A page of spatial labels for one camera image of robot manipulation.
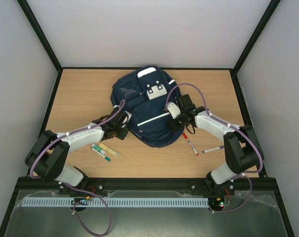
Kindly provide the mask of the navy blue school backpack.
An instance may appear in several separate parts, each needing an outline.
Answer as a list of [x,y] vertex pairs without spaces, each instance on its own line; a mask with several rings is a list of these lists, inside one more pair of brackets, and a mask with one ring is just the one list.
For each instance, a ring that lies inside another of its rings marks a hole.
[[183,126],[175,131],[166,126],[172,119],[165,110],[166,101],[176,103],[181,96],[179,88],[168,95],[176,85],[158,66],[146,66],[118,79],[110,99],[113,106],[125,100],[123,110],[132,115],[127,127],[133,135],[150,147],[163,148],[174,143],[184,131]]

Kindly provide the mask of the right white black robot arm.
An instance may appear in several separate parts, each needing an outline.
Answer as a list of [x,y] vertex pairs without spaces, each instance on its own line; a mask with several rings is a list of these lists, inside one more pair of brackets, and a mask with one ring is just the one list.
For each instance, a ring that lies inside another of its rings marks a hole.
[[167,123],[172,130],[191,125],[223,142],[224,163],[207,174],[205,186],[208,192],[218,193],[245,173],[261,172],[263,154],[252,126],[229,123],[210,112],[207,105],[196,107],[188,94],[177,98],[175,103],[167,99],[165,110],[172,116]]

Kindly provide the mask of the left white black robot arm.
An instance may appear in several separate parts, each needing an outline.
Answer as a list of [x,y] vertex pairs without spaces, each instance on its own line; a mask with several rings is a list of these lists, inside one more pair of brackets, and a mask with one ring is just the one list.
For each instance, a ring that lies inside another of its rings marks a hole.
[[100,117],[79,129],[65,133],[54,133],[51,130],[43,132],[25,158],[30,177],[76,187],[83,180],[84,174],[78,168],[66,165],[69,153],[114,137],[123,140],[131,117],[131,113],[116,107],[110,115]]

